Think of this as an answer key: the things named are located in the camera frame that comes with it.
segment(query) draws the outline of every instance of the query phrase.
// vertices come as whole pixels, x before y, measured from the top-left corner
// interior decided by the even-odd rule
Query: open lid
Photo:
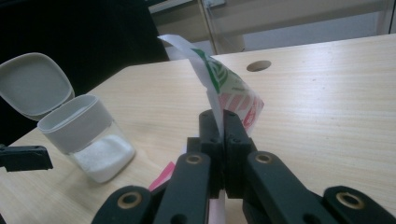
[[[26,118],[40,120],[75,94],[56,62],[28,53],[0,64],[0,96]]]

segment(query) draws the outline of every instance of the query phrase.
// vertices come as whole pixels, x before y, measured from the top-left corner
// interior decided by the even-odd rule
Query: plastic container
[[[74,99],[62,69],[48,56],[29,53],[0,65],[0,95],[90,178],[102,183],[134,156],[105,106],[94,95]]]

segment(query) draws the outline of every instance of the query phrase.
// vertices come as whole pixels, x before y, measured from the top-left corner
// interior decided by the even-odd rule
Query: white powder
[[[107,135],[72,155],[82,170],[98,183],[116,175],[133,156],[134,148],[115,134]]]

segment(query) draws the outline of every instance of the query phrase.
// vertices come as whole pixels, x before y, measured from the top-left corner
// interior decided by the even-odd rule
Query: wooden table
[[[252,138],[275,153],[315,193],[345,185],[396,216],[396,35],[216,56],[264,100]],[[271,66],[249,72],[266,60]],[[92,91],[137,150],[111,181],[96,184],[38,130],[14,146],[48,149],[54,169],[0,170],[7,223],[90,223],[116,189],[148,187],[209,109],[187,60],[127,67]],[[246,223],[241,201],[227,200],[227,223]]]

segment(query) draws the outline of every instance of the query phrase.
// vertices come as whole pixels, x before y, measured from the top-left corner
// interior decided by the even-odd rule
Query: table surface
[[[216,56],[264,100],[253,130],[258,150],[275,153],[305,186],[360,190],[396,216],[396,35]],[[271,66],[249,72],[247,66]],[[38,130],[13,146],[41,145],[54,169],[0,170],[0,213],[7,223],[91,223],[128,185],[148,187],[209,109],[188,60],[127,67],[95,88],[136,156],[97,184]],[[240,200],[226,201],[227,223],[246,223]]]

